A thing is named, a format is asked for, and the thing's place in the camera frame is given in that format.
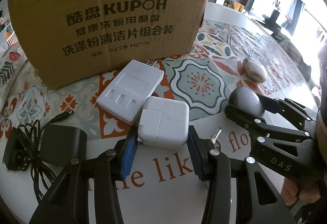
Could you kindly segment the person right hand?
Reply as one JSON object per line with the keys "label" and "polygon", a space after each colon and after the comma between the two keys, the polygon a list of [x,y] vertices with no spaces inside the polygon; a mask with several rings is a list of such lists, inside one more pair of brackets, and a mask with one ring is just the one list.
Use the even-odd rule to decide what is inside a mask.
{"label": "person right hand", "polygon": [[320,198],[319,180],[307,178],[305,181],[284,179],[280,196],[287,206],[294,204],[297,199],[307,204],[313,204]]}

